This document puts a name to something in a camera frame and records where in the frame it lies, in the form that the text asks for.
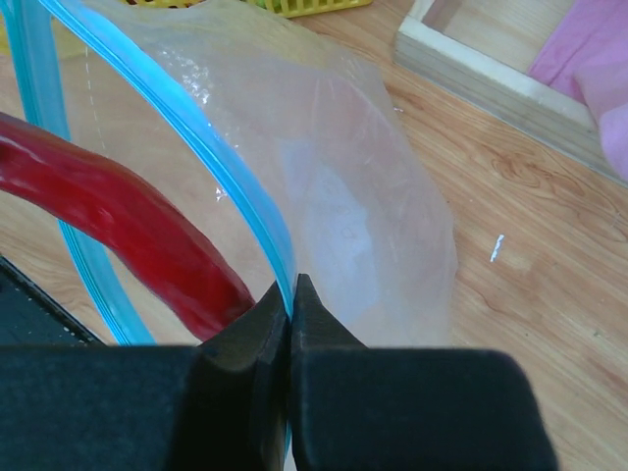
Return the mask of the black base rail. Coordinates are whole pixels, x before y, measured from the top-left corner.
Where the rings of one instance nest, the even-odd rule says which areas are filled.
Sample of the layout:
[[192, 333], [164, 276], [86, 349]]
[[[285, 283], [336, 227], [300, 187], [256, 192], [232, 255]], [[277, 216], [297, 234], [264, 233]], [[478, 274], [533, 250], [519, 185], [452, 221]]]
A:
[[92, 332], [4, 256], [1, 257], [1, 345], [97, 345]]

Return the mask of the wooden clothes rack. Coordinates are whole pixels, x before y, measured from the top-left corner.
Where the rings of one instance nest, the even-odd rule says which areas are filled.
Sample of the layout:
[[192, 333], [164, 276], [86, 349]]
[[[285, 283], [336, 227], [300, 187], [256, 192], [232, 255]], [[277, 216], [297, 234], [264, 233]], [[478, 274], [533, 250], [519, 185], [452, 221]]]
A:
[[394, 59], [538, 141], [618, 182], [587, 107], [528, 70], [569, 1], [416, 0]]

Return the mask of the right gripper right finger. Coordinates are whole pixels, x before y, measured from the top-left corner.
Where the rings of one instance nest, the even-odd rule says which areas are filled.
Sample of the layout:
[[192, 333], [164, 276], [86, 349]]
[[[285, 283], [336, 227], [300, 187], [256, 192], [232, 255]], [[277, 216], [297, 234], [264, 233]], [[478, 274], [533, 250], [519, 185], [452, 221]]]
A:
[[289, 419], [300, 470], [555, 470], [531, 384], [509, 355], [374, 348], [297, 280]]

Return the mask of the pink shirt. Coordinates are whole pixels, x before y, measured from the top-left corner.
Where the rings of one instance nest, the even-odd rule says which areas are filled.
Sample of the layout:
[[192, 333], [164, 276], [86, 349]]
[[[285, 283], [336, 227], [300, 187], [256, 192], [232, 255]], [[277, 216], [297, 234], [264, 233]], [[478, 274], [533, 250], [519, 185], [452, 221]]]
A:
[[585, 104], [602, 153], [627, 178], [627, 1], [576, 1], [528, 74]]

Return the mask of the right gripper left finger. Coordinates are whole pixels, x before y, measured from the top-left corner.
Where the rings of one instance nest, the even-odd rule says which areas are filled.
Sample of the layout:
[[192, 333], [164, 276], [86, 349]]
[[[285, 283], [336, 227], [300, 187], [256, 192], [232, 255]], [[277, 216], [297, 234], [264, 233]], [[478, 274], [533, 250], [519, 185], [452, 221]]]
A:
[[198, 345], [1, 345], [5, 470], [279, 470], [288, 320], [261, 300]]

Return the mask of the clear zip top bag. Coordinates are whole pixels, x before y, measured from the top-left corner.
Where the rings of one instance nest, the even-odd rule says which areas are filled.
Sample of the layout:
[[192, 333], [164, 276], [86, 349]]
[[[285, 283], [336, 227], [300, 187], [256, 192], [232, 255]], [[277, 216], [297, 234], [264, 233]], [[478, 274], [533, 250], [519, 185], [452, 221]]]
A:
[[[240, 1], [5, 1], [3, 102], [146, 180], [219, 250], [254, 300], [290, 306], [308, 275], [370, 346], [449, 341], [450, 210], [379, 70]], [[197, 339], [103, 243], [55, 217], [123, 344]]]

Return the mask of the red chili pepper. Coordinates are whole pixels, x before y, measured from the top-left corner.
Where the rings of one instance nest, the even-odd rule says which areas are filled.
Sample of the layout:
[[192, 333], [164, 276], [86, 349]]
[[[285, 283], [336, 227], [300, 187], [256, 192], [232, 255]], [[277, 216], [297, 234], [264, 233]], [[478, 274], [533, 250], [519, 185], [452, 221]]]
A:
[[1, 116], [1, 188], [107, 246], [199, 340], [254, 304], [213, 243], [127, 167]]

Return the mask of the yellow plastic basket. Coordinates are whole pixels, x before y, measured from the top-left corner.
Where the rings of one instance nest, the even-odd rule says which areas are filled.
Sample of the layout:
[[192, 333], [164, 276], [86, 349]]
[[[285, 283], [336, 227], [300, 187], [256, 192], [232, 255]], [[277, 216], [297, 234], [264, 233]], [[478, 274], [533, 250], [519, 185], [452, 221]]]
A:
[[[255, 5], [271, 13], [285, 18], [299, 18], [324, 13], [331, 13], [340, 10], [368, 6], [371, 0], [248, 0], [248, 4]], [[130, 6], [178, 9], [191, 8], [199, 4], [199, 1], [179, 1], [179, 0], [148, 0], [148, 1], [127, 1]]]

